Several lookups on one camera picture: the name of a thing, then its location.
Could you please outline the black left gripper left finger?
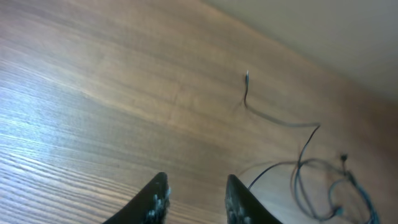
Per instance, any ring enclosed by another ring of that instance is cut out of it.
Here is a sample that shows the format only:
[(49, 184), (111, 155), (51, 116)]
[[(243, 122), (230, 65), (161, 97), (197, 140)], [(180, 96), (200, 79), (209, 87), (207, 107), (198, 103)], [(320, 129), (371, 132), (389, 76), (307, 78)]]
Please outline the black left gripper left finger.
[(156, 174), (120, 211), (103, 224), (164, 224), (170, 207), (167, 174)]

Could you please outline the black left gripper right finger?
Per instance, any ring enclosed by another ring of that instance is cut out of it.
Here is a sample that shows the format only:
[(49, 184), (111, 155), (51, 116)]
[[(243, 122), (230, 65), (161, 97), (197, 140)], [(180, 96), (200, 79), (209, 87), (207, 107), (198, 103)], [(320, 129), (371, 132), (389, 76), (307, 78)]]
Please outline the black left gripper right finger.
[(228, 224), (282, 224), (234, 174), (228, 176), (224, 204)]

